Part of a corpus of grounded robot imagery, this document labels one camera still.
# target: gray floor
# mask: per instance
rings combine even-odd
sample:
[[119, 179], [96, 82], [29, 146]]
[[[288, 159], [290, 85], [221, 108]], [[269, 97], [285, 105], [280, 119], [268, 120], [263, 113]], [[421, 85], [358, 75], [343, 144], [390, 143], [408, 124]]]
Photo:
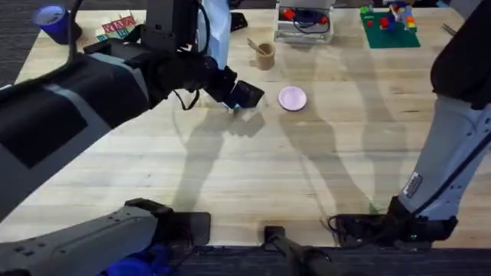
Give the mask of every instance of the gray floor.
[[[50, 3], [71, 1], [50, 0]], [[142, 9], [143, 0], [86, 0], [84, 9]], [[0, 0], [0, 87], [12, 83], [38, 34], [32, 12], [45, 1]], [[243, 8], [271, 8], [275, 0], [247, 0]], [[192, 256], [182, 275], [287, 275], [285, 260], [273, 253], [241, 255], [240, 248], [223, 253], [235, 257]], [[366, 275], [490, 275], [491, 250], [433, 250], [406, 253], [362, 248], [356, 251], [328, 250], [335, 263]]]

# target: wooden tabletop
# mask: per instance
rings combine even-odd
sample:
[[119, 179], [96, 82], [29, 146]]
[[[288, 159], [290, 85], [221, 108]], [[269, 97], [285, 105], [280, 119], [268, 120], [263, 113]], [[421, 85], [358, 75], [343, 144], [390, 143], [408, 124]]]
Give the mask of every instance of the wooden tabletop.
[[[233, 115], [202, 97], [184, 112], [171, 97], [44, 184], [0, 226], [0, 239], [54, 231], [137, 197], [210, 212], [213, 245], [258, 245], [265, 225], [285, 226], [303, 245], [334, 245], [320, 220], [385, 212], [412, 172], [433, 119], [430, 68], [450, 40], [441, 25], [458, 29], [462, 19], [449, 9], [415, 9], [421, 48], [371, 50], [359, 11], [338, 9], [331, 45], [278, 43], [277, 64], [264, 72], [254, 67], [246, 38], [271, 41], [274, 11], [243, 12], [249, 27], [232, 33], [229, 66], [265, 91], [257, 110]], [[93, 43], [101, 19], [115, 14], [81, 11], [80, 44]], [[40, 33], [18, 81], [66, 57], [66, 47]], [[303, 111], [278, 105], [279, 91], [290, 85], [308, 94]], [[467, 191], [452, 238], [437, 246], [491, 247], [490, 164], [486, 157]]]

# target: pink plate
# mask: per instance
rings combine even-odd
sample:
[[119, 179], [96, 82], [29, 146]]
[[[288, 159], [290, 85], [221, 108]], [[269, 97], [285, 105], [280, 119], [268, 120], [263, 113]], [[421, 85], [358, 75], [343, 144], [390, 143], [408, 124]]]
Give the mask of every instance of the pink plate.
[[278, 99], [288, 111], [299, 111], [307, 104], [307, 95], [298, 87], [286, 87], [279, 93]]

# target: green lego baseplate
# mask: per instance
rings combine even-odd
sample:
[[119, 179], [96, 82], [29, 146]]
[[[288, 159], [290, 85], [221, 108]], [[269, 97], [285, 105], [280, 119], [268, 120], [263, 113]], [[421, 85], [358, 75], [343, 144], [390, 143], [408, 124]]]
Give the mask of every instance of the green lego baseplate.
[[[381, 18], [387, 17], [386, 12], [365, 12], [360, 13], [363, 28], [367, 34], [368, 43], [372, 49], [384, 48], [419, 48], [420, 41], [416, 33], [406, 31], [402, 22], [397, 22], [395, 30], [381, 30]], [[372, 21], [371, 27], [367, 26], [367, 21]]]

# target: wooden stick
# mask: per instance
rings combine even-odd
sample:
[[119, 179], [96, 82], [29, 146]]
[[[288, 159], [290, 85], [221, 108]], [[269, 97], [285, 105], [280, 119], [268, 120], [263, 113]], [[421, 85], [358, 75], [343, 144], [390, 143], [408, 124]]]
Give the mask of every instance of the wooden stick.
[[254, 49], [256, 52], [258, 52], [262, 55], [267, 55], [256, 43], [254, 43], [254, 41], [252, 41], [251, 38], [247, 38], [247, 44], [249, 45], [249, 47]]

